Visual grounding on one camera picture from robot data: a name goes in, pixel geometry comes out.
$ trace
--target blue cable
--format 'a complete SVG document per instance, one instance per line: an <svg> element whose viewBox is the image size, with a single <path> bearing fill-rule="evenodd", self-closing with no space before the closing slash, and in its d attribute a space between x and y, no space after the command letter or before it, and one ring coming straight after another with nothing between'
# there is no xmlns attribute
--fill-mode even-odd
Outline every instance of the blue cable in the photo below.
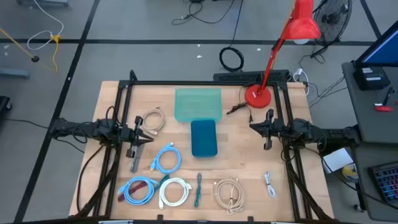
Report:
<svg viewBox="0 0 398 224"><path fill-rule="evenodd" d="M144 181L145 183L147 183L148 185L148 193L147 195L141 199L141 200L136 200L132 197L130 197L129 194L129 189L130 186L134 183L134 182L138 182L138 181ZM124 192L124 198L126 199L126 201L131 204L131 205L144 205L146 203L148 203L151 198L154 196L155 193L155 189L154 189L154 184L158 185L158 183L155 180L152 180L148 177L143 177L143 176L137 176L137 177L133 177L129 180L129 182L127 182L125 185L123 185L119 190L118 193L121 194L122 192Z"/></svg>
<svg viewBox="0 0 398 224"><path fill-rule="evenodd" d="M164 169L160 165L159 161L160 161L160 157L162 156L163 153L170 152L170 151L176 153L178 161L177 161L177 165L173 169L169 169L168 170L168 169ZM154 170L156 168L157 170L159 170L159 172L161 172L163 174L171 174L171 173L175 172L176 170L178 170L178 168L180 168L180 165L181 165L181 153L180 153L180 151L178 149L173 147L173 143L171 142L171 143L168 143L165 147L163 147L163 149L161 149L157 153L154 161L150 165L150 169Z"/></svg>

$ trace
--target wooden table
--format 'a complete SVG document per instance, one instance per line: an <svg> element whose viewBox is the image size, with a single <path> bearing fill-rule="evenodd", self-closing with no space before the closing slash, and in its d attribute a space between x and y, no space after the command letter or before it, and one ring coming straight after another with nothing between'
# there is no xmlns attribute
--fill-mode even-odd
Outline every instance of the wooden table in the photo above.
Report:
<svg viewBox="0 0 398 224"><path fill-rule="evenodd" d="M117 86L118 82L102 83L94 120L104 118L108 107L114 105ZM225 115L232 106L238 103L240 86L189 86L189 88L222 89L223 117L216 125L218 154L216 157L209 159L196 159L192 156L190 124L179 123L174 118L175 89L183 87L187 86L134 85L128 124L132 128L134 127L135 116L143 115L146 111L157 106L161 108L166 117L165 126L155 137L154 142L145 145L139 168L135 175L144 175L159 181L164 175L158 171L150 171L149 167L158 151L168 142L174 142L175 147L181 152L182 165L171 177L183 178L193 186L187 201L179 207L168 207L165 205L165 208L160 210L158 205L159 192L156 192L154 198L143 206L133 206L127 202L118 202L115 194L111 218L155 220L157 215L162 214L164 220L246 221L249 216L252 216L255 221L294 221L285 163L280 159L282 144L277 139L274 139L272 149L269 151L263 150L264 139L249 128L248 109L243 108L233 114ZM288 83L288 87L293 116L310 121L311 117L303 85L301 83ZM285 122L287 122L283 94L280 94L280 96ZM273 108L276 111L273 94L272 101L267 108L252 109L254 123L264 121L266 111L269 108ZM123 145L116 190L135 176L130 172L132 159L124 156L128 147L128 144ZM98 148L98 141L89 140L82 165ZM302 150L301 155L309 192L326 214L333 217L320 158L315 153L306 150ZM103 157L104 150L86 168L81 187L81 206L87 202L98 186ZM160 163L165 168L173 167L176 163L175 154L172 152L165 153ZM278 198L271 198L268 194L263 179L265 171L271 171L271 184L275 188ZM201 200L199 208L194 208L197 174L199 172L203 177ZM213 196L214 183L230 176L238 177L246 197L244 211L233 215L227 215L226 210L217 204ZM228 191L228 189L224 189L222 198L229 198ZM142 198L146 193L145 187L134 193L134 198ZM106 201L106 196L107 193L104 193L103 202ZM178 184L170 184L167 187L166 197L169 201L177 201L181 196L182 187ZM301 205L300 213L303 218L301 195L298 194L298 196L299 204ZM73 198L70 214L76 213L75 200L76 194Z"/></svg>

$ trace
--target concrete floor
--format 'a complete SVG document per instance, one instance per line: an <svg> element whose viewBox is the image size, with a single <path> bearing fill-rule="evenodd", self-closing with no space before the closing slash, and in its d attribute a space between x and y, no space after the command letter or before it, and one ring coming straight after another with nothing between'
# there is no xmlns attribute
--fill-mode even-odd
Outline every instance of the concrete floor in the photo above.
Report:
<svg viewBox="0 0 398 224"><path fill-rule="evenodd" d="M69 0L70 7L44 8L64 22L63 39L80 39L94 0ZM374 20L383 33L396 20L398 2L366 0ZM288 0L244 1L236 39L276 40L290 9ZM230 1L204 3L200 17L216 20L228 8ZM27 39L40 30L58 32L59 24L36 8L20 6L14 0L0 3L0 27L13 37ZM174 40L232 38L239 9L234 3L227 16L215 25L190 21L172 26L171 20L184 16L187 4L181 0L101 0L88 39ZM354 0L351 20L341 37L345 41L375 41L376 36L360 1ZM9 118L28 119L48 125L71 62L75 44L61 44L57 57L59 74L43 69L14 44L0 44L0 67L29 71L30 79L0 78L0 95L10 96L14 105ZM212 80L214 73L225 72L218 61L218 44L85 44L76 67L61 117L70 121L92 119L100 84L104 80L123 80L133 69L140 80ZM271 45L235 45L245 56L244 71L263 70ZM35 52L41 61L51 65L55 45L49 44ZM305 58L302 62L310 82L320 90L342 77L341 64L358 58L367 46L332 46L323 56L325 64ZM283 46L275 69L294 72L302 55L311 53L311 46ZM238 63L234 55L225 55L227 63ZM308 100L315 98L310 91ZM340 128L356 124L348 92L341 91L323 99L311 110L313 122L324 128ZM25 123L5 122L0 129L0 223L12 222L29 181L32 168L43 143L45 130ZM84 145L76 144L80 149ZM65 218L80 169L82 154L67 144L52 141L24 221ZM358 202L355 192L333 177L327 177L335 217L356 223L381 223L358 213L352 205Z"/></svg>

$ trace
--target lamp base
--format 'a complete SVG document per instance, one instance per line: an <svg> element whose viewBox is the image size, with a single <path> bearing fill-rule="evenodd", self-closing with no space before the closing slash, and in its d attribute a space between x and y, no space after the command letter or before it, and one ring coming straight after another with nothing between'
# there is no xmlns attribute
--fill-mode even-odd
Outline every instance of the lamp base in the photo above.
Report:
<svg viewBox="0 0 398 224"><path fill-rule="evenodd" d="M257 93L259 88L259 85L250 86L248 90L246 90L244 99L249 106L252 106L254 108L265 108L271 102L271 93L266 88L259 95Z"/></svg>

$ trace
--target computer monitor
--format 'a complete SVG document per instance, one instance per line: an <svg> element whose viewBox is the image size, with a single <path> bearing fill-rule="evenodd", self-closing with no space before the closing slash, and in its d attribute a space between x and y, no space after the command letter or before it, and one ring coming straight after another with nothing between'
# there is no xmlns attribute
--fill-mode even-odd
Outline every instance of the computer monitor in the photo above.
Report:
<svg viewBox="0 0 398 224"><path fill-rule="evenodd" d="M398 21L356 61L357 67L398 67Z"/></svg>

